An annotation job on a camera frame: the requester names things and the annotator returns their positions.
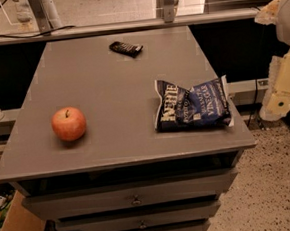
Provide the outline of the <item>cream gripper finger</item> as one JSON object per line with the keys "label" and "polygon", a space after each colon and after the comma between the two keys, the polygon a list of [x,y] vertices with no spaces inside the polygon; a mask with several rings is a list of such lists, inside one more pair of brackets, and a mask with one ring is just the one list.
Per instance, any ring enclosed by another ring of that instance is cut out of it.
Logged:
{"label": "cream gripper finger", "polygon": [[268,88],[259,115],[273,122],[290,111],[290,49],[282,58],[273,56],[269,66]]}

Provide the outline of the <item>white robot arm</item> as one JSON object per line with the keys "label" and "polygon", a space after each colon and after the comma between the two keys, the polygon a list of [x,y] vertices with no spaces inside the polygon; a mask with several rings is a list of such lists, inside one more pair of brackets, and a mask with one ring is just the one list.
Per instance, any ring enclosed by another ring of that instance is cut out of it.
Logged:
{"label": "white robot arm", "polygon": [[282,57],[273,55],[269,64],[268,88],[259,115],[262,120],[273,122],[290,111],[290,0],[272,0],[255,17],[255,22],[274,24],[277,39],[289,46]]}

